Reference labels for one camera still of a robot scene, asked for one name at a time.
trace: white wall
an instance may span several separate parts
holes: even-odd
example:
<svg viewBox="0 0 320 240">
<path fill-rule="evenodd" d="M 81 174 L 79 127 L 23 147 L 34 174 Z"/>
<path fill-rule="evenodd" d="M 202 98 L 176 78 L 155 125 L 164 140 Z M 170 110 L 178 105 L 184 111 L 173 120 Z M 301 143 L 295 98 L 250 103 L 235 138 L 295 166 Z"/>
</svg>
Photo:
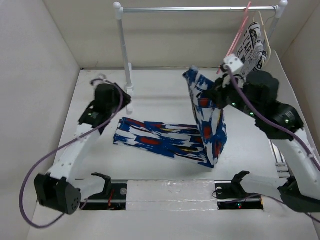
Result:
<svg viewBox="0 0 320 240">
<path fill-rule="evenodd" d="M 0 239 L 23 240 L 20 186 L 59 143 L 79 66 L 42 0 L 0 0 L 0 56 Z M 32 217 L 33 179 L 24 206 Z"/>
<path fill-rule="evenodd" d="M 281 59 L 303 115 L 320 150 L 320 6 L 313 12 L 297 38 Z M 320 236 L 320 224 L 316 225 Z"/>
<path fill-rule="evenodd" d="M 113 2 L 124 7 L 246 6 L 248 0 L 44 0 L 81 67 L 123 66 Z M 279 0 L 251 0 L 253 6 Z M 281 57 L 319 0 L 288 0 L 272 37 Z M 263 13 L 266 20 L 273 13 Z M 217 67 L 226 55 L 242 13 L 154 13 L 123 17 L 129 61 L 134 67 Z"/>
</svg>

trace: screw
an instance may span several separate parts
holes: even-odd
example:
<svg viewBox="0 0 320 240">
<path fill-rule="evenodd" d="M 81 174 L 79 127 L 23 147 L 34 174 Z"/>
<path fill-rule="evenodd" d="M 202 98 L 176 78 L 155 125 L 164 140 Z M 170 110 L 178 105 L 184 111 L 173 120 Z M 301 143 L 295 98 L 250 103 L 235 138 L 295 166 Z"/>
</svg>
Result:
<svg viewBox="0 0 320 240">
<path fill-rule="evenodd" d="M 216 194 L 219 194 L 219 195 L 222 194 L 222 187 L 220 187 L 220 186 L 216 187 L 215 192 L 216 192 Z"/>
<path fill-rule="evenodd" d="M 120 194 L 121 195 L 126 195 L 127 194 L 127 189 L 126 188 L 121 188 L 120 189 Z"/>
</svg>

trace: horizontal bar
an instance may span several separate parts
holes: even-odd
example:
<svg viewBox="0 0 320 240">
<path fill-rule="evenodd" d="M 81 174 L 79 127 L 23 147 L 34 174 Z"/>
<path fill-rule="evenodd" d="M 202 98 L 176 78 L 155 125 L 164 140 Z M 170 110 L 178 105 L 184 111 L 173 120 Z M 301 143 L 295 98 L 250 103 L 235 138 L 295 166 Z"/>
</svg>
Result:
<svg viewBox="0 0 320 240">
<path fill-rule="evenodd" d="M 197 7 L 124 7 L 124 14 L 137 13 L 177 13 L 177 12 L 244 12 L 246 6 L 197 6 Z M 274 6 L 251 6 L 249 12 L 276 12 Z"/>
</svg>

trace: vertical pole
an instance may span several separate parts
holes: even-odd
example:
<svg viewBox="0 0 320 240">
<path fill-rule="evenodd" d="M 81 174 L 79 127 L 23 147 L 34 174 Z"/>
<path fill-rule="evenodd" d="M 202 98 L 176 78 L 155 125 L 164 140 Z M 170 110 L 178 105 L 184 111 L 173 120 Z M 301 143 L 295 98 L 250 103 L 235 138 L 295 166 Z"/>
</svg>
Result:
<svg viewBox="0 0 320 240">
<path fill-rule="evenodd" d="M 122 24 L 122 16 L 124 13 L 124 8 L 121 7 L 121 4 L 119 2 L 115 2 L 113 4 L 113 7 L 115 10 L 115 18 L 117 20 L 120 43 L 121 43 L 121 51 L 122 51 L 122 58 L 124 63 L 124 71 L 125 71 L 125 79 L 126 79 L 125 87 L 127 89 L 131 89 L 133 88 L 134 85 L 131 81 L 131 76 L 130 76 L 130 67 L 129 67 L 129 61 L 128 61 L 126 41 L 125 41 L 125 33 L 124 33 L 124 27 Z"/>
<path fill-rule="evenodd" d="M 279 2 L 279 5 L 276 6 L 276 14 L 275 14 L 275 16 L 273 18 L 273 21 L 271 23 L 269 32 L 267 34 L 267 37 L 268 37 L 269 40 L 270 40 L 272 34 L 274 33 L 274 31 L 276 29 L 276 26 L 277 26 L 277 24 L 279 22 L 279 19 L 281 18 L 282 14 L 284 13 L 285 8 L 286 8 L 287 5 L 288 5 L 288 1 L 287 0 L 281 0 Z"/>
</svg>

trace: red wire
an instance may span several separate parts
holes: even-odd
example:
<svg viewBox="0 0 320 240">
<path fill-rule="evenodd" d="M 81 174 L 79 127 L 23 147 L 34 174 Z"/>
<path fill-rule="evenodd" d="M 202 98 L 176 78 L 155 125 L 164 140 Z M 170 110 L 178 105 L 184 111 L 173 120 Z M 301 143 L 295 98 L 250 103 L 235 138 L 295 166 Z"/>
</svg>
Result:
<svg viewBox="0 0 320 240">
<path fill-rule="evenodd" d="M 111 194 L 110 194 L 110 197 L 109 197 L 109 200 L 108 200 L 108 207 L 111 206 L 110 201 L 111 201 L 111 199 L 112 199 L 112 196 L 114 195 L 114 192 L 115 192 L 115 190 L 113 189 L 113 190 L 111 191 Z"/>
<path fill-rule="evenodd" d="M 237 44 L 238 44 L 238 42 L 239 42 L 239 40 L 241 38 L 241 35 L 242 35 L 242 33 L 243 33 L 244 29 L 245 29 L 246 23 L 247 23 L 247 21 L 249 19 L 248 10 L 249 10 L 250 6 L 251 6 L 251 2 L 249 2 L 248 5 L 246 6 L 246 9 L 244 11 L 242 24 L 241 24 L 241 26 L 240 26 L 240 28 L 239 28 L 234 40 L 233 40 L 233 43 L 231 44 L 231 47 L 230 47 L 228 53 L 226 54 L 226 57 L 229 56 L 235 50 L 235 48 L 236 48 L 236 46 L 237 46 Z"/>
</svg>

